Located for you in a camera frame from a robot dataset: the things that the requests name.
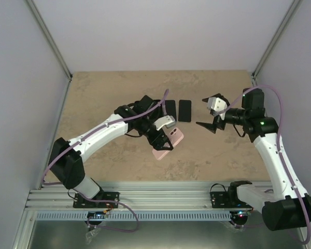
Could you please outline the pink phone case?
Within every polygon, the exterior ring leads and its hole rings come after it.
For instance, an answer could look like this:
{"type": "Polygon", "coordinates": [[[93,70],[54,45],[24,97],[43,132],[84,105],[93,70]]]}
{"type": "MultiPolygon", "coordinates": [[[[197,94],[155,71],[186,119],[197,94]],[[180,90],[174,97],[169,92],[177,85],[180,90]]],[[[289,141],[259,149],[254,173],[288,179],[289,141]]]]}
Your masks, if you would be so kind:
{"type": "Polygon", "coordinates": [[[178,128],[174,128],[167,137],[169,142],[164,144],[165,150],[152,150],[152,153],[157,160],[162,160],[168,153],[170,153],[171,149],[174,149],[183,140],[184,134],[178,128]]]}

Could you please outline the black phone with blue edge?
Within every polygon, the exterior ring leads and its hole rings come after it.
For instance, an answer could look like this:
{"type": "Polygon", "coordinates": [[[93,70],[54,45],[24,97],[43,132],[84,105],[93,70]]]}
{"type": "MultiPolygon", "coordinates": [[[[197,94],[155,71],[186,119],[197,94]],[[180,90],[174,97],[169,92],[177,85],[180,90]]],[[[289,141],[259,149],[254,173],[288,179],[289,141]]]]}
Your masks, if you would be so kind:
{"type": "Polygon", "coordinates": [[[177,113],[176,113],[176,102],[175,100],[166,100],[165,108],[167,115],[173,117],[175,121],[177,121],[177,113]]]}

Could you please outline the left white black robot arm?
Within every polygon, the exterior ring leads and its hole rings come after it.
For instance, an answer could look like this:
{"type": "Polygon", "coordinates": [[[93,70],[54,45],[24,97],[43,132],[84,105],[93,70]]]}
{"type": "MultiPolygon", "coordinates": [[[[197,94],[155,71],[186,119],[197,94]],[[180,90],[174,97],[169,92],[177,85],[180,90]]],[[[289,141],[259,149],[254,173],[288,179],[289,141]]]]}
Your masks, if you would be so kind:
{"type": "Polygon", "coordinates": [[[103,202],[104,191],[86,175],[84,163],[100,148],[132,130],[144,136],[154,150],[171,151],[173,144],[163,128],[174,124],[174,117],[166,112],[165,100],[145,95],[119,106],[104,122],[78,137],[57,139],[45,171],[51,171],[66,189],[77,191],[91,207],[97,207],[103,202]]]}

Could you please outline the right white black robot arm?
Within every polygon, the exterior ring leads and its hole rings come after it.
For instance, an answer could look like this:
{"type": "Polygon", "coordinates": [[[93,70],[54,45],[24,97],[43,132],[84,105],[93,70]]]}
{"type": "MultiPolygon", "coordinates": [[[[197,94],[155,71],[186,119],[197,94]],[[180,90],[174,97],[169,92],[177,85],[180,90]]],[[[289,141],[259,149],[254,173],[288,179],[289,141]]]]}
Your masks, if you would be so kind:
{"type": "Polygon", "coordinates": [[[231,182],[224,191],[210,191],[212,207],[234,208],[231,221],[243,226],[245,209],[258,211],[271,231],[293,228],[309,228],[311,222],[311,196],[295,174],[286,154],[280,125],[265,115],[264,92],[258,87],[243,90],[241,108],[221,94],[203,99],[213,116],[212,123],[199,122],[212,133],[224,130],[226,125],[241,126],[260,154],[272,183],[272,192],[259,190],[250,181],[231,182]]]}

